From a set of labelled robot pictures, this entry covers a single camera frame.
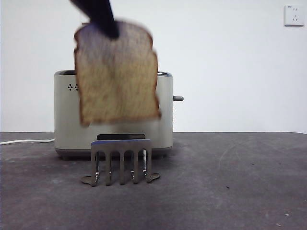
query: power cord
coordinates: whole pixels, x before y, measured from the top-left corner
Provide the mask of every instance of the power cord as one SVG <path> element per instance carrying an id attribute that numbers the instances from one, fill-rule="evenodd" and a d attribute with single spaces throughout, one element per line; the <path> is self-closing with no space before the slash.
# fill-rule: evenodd
<path id="1" fill-rule="evenodd" d="M 15 143 L 21 143 L 21 142 L 38 142 L 38 143 L 48 143 L 52 142 L 55 139 L 49 139 L 49 140 L 10 140 L 5 142 L 0 142 L 0 145 L 7 145 L 7 144 L 15 144 Z"/>

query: wall outlet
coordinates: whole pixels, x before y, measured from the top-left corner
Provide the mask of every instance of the wall outlet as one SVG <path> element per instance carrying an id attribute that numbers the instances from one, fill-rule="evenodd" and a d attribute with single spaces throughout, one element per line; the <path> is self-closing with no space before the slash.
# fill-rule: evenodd
<path id="1" fill-rule="evenodd" d="M 303 5 L 284 6 L 284 25 L 303 26 L 305 23 L 305 11 Z"/>

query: bread slice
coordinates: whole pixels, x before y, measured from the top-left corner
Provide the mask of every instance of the bread slice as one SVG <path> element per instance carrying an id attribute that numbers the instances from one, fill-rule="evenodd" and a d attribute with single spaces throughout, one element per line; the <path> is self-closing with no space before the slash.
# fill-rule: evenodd
<path id="1" fill-rule="evenodd" d="M 153 40 L 139 26 L 117 25 L 116 40 L 102 34 L 94 23 L 75 34 L 82 125 L 161 117 L 155 94 L 158 62 Z"/>

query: table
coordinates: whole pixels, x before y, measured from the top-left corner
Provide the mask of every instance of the table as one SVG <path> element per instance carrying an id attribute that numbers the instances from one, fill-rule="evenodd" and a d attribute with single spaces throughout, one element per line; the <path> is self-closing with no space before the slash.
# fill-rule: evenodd
<path id="1" fill-rule="evenodd" d="M 1 141 L 53 133 L 1 133 Z M 307 135 L 174 133 L 153 159 L 161 178 L 82 184 L 90 159 L 63 161 L 53 143 L 1 146 L 4 230 L 302 230 L 307 228 Z"/>

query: toaster base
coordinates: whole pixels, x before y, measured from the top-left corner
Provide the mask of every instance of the toaster base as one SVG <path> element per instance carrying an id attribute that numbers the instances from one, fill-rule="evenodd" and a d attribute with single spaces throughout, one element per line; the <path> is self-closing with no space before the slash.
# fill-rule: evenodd
<path id="1" fill-rule="evenodd" d="M 163 156 L 167 155 L 168 152 L 172 149 L 171 147 L 167 148 L 160 148 L 160 149 L 152 149 L 152 156 Z M 57 154 L 63 158 L 63 160 L 69 160 L 69 158 L 76 158 L 76 157 L 82 157 L 82 158 L 91 158 L 91 150 L 90 149 L 57 149 L 55 148 Z M 113 153 L 112 157 L 119 157 L 119 153 Z"/>

